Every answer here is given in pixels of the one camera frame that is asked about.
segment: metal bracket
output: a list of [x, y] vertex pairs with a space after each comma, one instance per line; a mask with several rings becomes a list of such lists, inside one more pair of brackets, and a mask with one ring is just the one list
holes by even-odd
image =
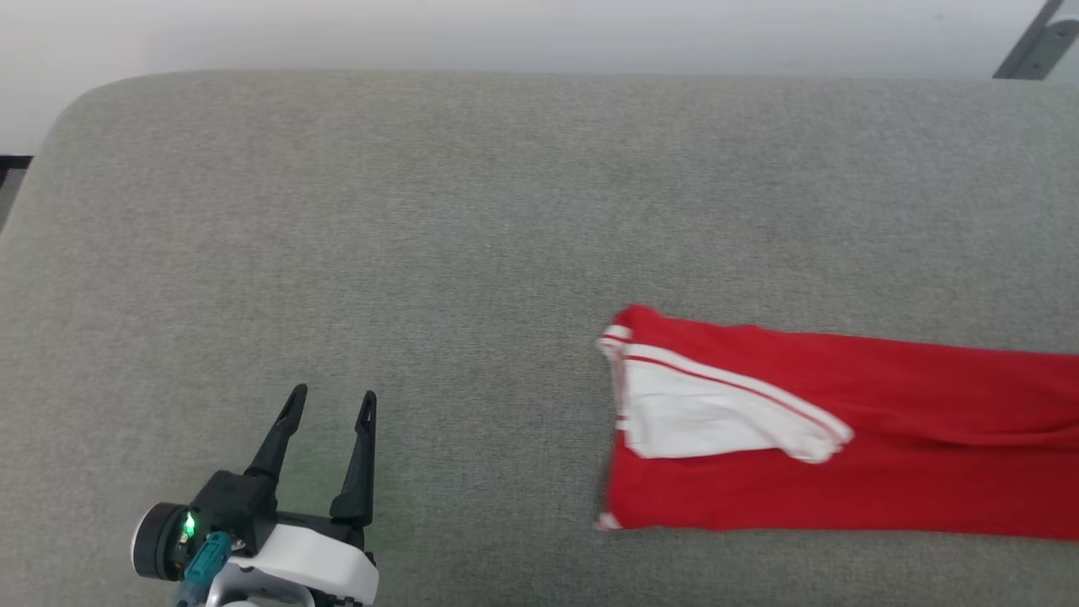
[[1044, 80], [1079, 36], [1079, 16], [1057, 15], [1064, 0], [1049, 0], [1005, 57], [993, 78]]

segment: white trim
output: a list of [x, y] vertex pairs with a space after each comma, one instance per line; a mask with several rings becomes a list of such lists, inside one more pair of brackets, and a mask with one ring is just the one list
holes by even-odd
[[629, 340], [633, 336], [633, 330], [628, 327], [611, 326], [603, 330], [603, 335], [610, 335], [611, 337], [618, 337], [620, 340]]
[[596, 522], [596, 528], [601, 532], [612, 532], [622, 528], [622, 524], [618, 520], [614, 518], [614, 514], [610, 512], [604, 512], [600, 514], [599, 520]]
[[843, 441], [815, 419], [738, 386], [667, 365], [627, 360], [623, 411], [626, 446], [639, 457], [686, 458], [782, 450], [820, 464]]
[[614, 392], [615, 411], [620, 415], [625, 404], [623, 378], [626, 375], [625, 361], [622, 360], [622, 349], [626, 344], [615, 340], [600, 339], [596, 342], [596, 345], [599, 347], [600, 353], [603, 353], [607, 362], [611, 363], [611, 389]]
[[687, 359], [678, 353], [667, 350], [666, 348], [657, 348], [655, 346], [644, 346], [640, 344], [627, 344], [623, 348], [624, 357], [642, 357], [645, 359], [653, 359], [661, 363], [678, 368], [682, 371], [689, 372], [696, 375], [708, 377], [716, 382], [724, 384], [730, 384], [740, 388], [746, 388], [754, 392], [759, 392], [768, 398], [775, 399], [776, 401], [797, 411], [809, 419], [817, 422], [818, 424], [828, 427], [830, 430], [835, 432], [839, 438], [842, 443], [847, 443], [853, 438], [855, 432], [849, 426], [843, 423], [839, 418], [828, 413], [827, 411], [808, 403], [794, 395], [783, 390], [782, 388], [773, 386], [766, 382], [755, 380], [746, 375], [740, 375], [737, 373], [732, 373], [726, 370], [719, 368], [713, 368], [698, 363], [692, 359]]

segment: robotic arm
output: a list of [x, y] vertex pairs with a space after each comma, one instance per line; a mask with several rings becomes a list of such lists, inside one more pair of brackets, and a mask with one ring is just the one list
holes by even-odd
[[159, 503], [132, 537], [132, 566], [179, 581], [174, 607], [246, 607], [257, 596], [303, 605], [370, 605], [379, 587], [364, 552], [374, 487], [375, 398], [367, 392], [356, 445], [329, 516], [277, 511], [277, 479], [308, 387], [292, 390], [243, 474], [219, 470], [190, 505]]

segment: red cloth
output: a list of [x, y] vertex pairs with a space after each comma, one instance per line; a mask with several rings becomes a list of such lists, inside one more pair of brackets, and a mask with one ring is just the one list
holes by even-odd
[[639, 306], [615, 325], [632, 344], [787, 390], [853, 439], [816, 465], [779, 450], [645, 459], [618, 431], [601, 526], [1079, 540], [1079, 356], [716, 327]]

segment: gray fabric surface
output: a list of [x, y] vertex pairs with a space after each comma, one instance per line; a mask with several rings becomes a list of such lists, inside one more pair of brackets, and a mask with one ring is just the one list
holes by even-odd
[[3, 176], [3, 183], [0, 184], [0, 231], [3, 231], [3, 225], [8, 221], [8, 213], [15, 202], [15, 193], [18, 192], [24, 175], [26, 175], [25, 169], [13, 168]]
[[0, 588], [164, 605], [128, 540], [242, 469], [326, 512], [380, 398], [379, 604], [1075, 605], [1075, 546], [592, 529], [631, 302], [1079, 350], [1079, 91], [216, 72], [58, 121], [0, 237]]

